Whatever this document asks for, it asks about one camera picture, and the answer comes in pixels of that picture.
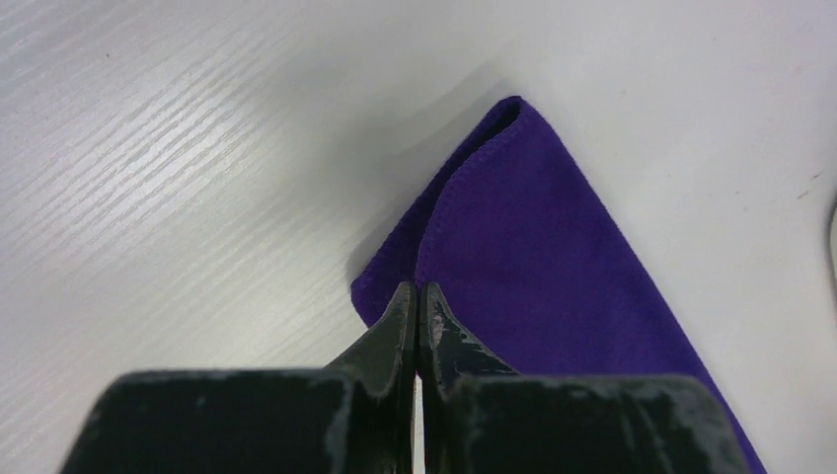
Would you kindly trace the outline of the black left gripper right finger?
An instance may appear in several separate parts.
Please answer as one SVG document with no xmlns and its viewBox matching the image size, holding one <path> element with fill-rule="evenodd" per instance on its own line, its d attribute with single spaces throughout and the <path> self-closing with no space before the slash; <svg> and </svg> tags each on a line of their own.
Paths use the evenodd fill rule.
<svg viewBox="0 0 837 474">
<path fill-rule="evenodd" d="M 523 375 L 454 316 L 418 305 L 430 473 L 746 473 L 718 400 L 685 376 Z"/>
</svg>

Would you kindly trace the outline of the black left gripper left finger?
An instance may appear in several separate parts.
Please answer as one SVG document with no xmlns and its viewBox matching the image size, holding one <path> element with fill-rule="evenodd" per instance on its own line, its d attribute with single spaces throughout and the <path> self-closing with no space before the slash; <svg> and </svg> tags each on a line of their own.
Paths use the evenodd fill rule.
<svg viewBox="0 0 837 474">
<path fill-rule="evenodd" d="M 409 473 L 416 287 L 322 368 L 138 371 L 99 397 L 66 473 Z"/>
</svg>

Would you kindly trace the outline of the purple towel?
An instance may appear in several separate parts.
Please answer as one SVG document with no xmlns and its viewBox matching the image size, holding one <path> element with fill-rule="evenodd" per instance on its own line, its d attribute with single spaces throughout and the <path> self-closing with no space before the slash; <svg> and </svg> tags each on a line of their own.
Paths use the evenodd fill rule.
<svg viewBox="0 0 837 474">
<path fill-rule="evenodd" d="M 375 323 L 397 286 L 436 283 L 454 316 L 527 376 L 685 376 L 718 400 L 764 467 L 652 279 L 558 136 L 523 99 L 497 103 L 350 288 Z"/>
</svg>

